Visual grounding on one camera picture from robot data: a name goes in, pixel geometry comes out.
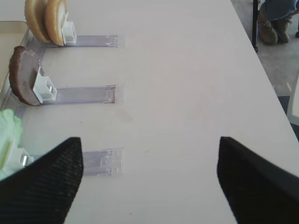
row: boot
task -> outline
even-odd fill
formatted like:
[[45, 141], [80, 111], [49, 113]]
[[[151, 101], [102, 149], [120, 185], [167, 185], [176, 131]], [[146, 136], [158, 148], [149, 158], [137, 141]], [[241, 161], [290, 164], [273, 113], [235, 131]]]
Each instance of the boot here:
[[289, 25], [292, 23], [291, 18], [292, 18], [291, 16], [287, 16], [285, 18], [273, 22], [273, 26], [276, 29], [279, 38], [284, 43], [288, 43], [290, 41], [290, 37], [287, 34], [287, 29]]
[[262, 42], [268, 45], [275, 45], [278, 40], [278, 36], [267, 17], [259, 12], [257, 16], [257, 27], [258, 27], [258, 37]]

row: clear plastic strip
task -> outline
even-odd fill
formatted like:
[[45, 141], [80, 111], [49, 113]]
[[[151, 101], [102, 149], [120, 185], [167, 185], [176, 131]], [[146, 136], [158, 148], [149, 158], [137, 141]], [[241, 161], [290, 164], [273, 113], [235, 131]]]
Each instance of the clear plastic strip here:
[[[116, 85], [61, 88], [57, 89], [56, 101], [43, 102], [41, 105], [115, 103], [115, 89]], [[15, 116], [21, 119], [27, 106], [21, 103], [10, 90], [8, 99], [2, 105], [1, 110], [12, 109]]]
[[[83, 152], [84, 176], [115, 176], [122, 173], [123, 148]], [[42, 155], [33, 155], [38, 160]]]
[[100, 35], [100, 36], [88, 36], [82, 35], [77, 36], [75, 44], [68, 43], [64, 46], [57, 46], [54, 44], [44, 44], [38, 41], [35, 37], [29, 41], [27, 47], [32, 49], [38, 54], [41, 61], [47, 48], [65, 48], [65, 47], [119, 47], [119, 36], [118, 35]]
[[44, 101], [42, 105], [115, 103], [115, 87], [61, 88], [57, 89], [55, 101]]

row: bread bun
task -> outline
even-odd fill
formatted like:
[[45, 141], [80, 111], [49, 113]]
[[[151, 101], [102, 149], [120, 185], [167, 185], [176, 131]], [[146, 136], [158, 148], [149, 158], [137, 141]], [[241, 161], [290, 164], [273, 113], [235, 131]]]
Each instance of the bread bun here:
[[51, 42], [46, 31], [44, 14], [48, 0], [26, 0], [25, 18], [33, 35], [44, 43]]
[[64, 45], [61, 26], [66, 14], [65, 0], [48, 0], [45, 10], [45, 26], [50, 39], [57, 45]]

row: floor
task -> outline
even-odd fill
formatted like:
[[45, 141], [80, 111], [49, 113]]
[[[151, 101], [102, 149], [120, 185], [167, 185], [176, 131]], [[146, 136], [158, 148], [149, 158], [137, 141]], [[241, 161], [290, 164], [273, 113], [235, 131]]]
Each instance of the floor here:
[[[253, 0], [231, 0], [241, 20], [242, 25], [251, 38]], [[289, 96], [294, 80], [299, 70], [299, 38], [295, 37], [298, 31], [298, 15], [292, 18], [288, 29], [290, 42], [267, 46], [257, 40], [258, 57], [268, 75], [268, 78], [278, 96]]]

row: table surface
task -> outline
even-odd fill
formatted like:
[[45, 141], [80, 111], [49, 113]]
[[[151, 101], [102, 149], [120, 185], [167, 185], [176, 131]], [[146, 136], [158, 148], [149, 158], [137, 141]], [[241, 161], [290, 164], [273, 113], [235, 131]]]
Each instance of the table surface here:
[[[20, 1], [1, 4], [0, 20], [24, 19]], [[77, 34], [126, 44], [43, 60], [56, 87], [117, 84], [121, 102], [24, 114], [30, 153], [69, 136], [84, 151], [124, 147], [123, 175], [84, 177], [67, 224], [235, 223], [216, 175], [221, 136], [299, 175], [298, 141], [229, 0], [72, 0], [68, 12]]]

